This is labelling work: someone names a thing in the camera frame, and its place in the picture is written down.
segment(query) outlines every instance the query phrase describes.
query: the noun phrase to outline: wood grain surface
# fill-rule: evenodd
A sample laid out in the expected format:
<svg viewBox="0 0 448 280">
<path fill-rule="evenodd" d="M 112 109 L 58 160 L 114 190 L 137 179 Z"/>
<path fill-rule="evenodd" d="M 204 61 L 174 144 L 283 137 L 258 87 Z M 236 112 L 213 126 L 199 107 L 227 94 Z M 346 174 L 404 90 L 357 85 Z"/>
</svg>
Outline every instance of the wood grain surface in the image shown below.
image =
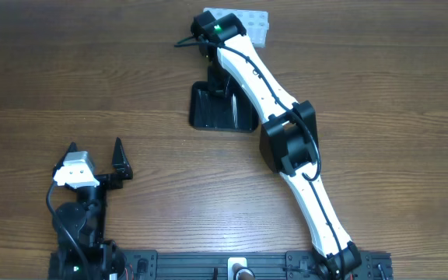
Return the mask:
<svg viewBox="0 0 448 280">
<path fill-rule="evenodd" d="M 204 7 L 269 12 L 258 53 L 317 110 L 324 185 L 396 278 L 448 278 L 448 1 L 0 1 L 0 278 L 45 278 L 44 197 L 71 141 L 135 178 L 109 194 L 107 236 L 160 252 L 309 250 L 295 198 L 252 134 L 194 130 Z M 73 200 L 59 190 L 54 206 Z"/>
</svg>

